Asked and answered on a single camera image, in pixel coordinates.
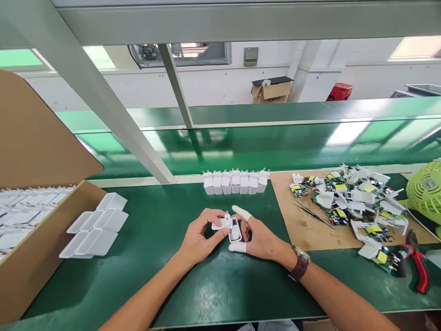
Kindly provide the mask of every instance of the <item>wrist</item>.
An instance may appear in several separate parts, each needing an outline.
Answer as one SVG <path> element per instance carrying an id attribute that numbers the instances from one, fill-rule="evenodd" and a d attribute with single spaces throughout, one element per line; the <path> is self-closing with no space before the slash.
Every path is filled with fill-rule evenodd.
<path id="1" fill-rule="evenodd" d="M 273 261 L 283 265 L 289 272 L 291 272 L 297 263 L 297 253 L 292 246 L 284 241 L 281 242 Z"/>
<path id="2" fill-rule="evenodd" d="M 176 252 L 175 255 L 170 259 L 169 263 L 172 263 L 174 267 L 182 271 L 184 273 L 187 273 L 190 269 L 192 269 L 195 266 L 195 263 L 193 261 L 190 261 L 186 254 L 182 253 L 181 250 Z"/>

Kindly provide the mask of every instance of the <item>green fan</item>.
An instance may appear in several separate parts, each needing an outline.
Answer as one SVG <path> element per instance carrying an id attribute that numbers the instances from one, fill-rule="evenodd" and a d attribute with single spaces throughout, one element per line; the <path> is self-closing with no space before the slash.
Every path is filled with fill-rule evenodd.
<path id="1" fill-rule="evenodd" d="M 408 208 L 441 225 L 441 160 L 418 170 L 407 183 Z M 441 238 L 441 227 L 436 229 Z"/>

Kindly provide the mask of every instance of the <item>wristwatch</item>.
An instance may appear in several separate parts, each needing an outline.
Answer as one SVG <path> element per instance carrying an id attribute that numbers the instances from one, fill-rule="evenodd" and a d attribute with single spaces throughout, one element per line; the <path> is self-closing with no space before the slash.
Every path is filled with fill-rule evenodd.
<path id="1" fill-rule="evenodd" d="M 311 261 L 311 258 L 306 252 L 301 250 L 300 247 L 298 246 L 293 246 L 293 250 L 294 252 L 296 252 L 298 258 L 297 258 L 297 263 L 293 271 L 291 271 L 291 273 L 289 274 L 289 276 L 292 279 L 294 279 L 296 282 L 298 282 L 305 274 L 306 269 L 308 268 L 308 264 Z"/>

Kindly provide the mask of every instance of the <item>pliers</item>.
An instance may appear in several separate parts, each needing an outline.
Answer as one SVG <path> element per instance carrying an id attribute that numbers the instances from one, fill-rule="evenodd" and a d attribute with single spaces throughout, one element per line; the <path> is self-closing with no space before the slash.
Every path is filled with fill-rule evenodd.
<path id="1" fill-rule="evenodd" d="M 417 235 L 413 229 L 410 229 L 406 236 L 406 243 L 404 245 L 400 245 L 400 250 L 398 251 L 398 255 L 401 255 L 401 260 L 398 263 L 397 267 L 397 275 L 398 277 L 406 278 L 406 268 L 404 261 L 408 257 L 412 257 L 415 266 L 418 271 L 418 283 L 416 289 L 421 294 L 426 294 L 429 289 L 429 274 L 427 273 L 427 268 L 424 263 L 426 257 L 419 250 L 419 244 L 417 240 Z"/>

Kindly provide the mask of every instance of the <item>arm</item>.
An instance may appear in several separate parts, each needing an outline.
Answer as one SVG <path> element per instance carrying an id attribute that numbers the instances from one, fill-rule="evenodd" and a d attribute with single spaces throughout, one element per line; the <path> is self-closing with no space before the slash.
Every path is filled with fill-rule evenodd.
<path id="1" fill-rule="evenodd" d="M 273 260 L 291 272 L 297 263 L 297 254 L 291 245 L 279 239 L 264 223 L 247 211 L 237 206 L 233 206 L 233 210 L 238 214 L 232 217 L 241 220 L 241 232 L 245 242 L 233 243 L 229 249 Z M 300 282 L 340 331 L 399 331 L 369 302 L 313 262 L 309 264 Z M 342 302 L 345 305 L 344 314 L 341 310 Z"/>
<path id="2" fill-rule="evenodd" d="M 167 264 L 134 296 L 132 296 L 112 317 L 104 323 L 100 331 L 145 331 L 152 323 L 159 308 L 179 283 L 181 278 L 194 265 L 204 260 L 218 243 L 230 232 L 229 229 L 217 231 L 206 239 L 205 230 L 209 223 L 221 226 L 221 210 L 205 209 L 190 223 L 179 251 Z"/>

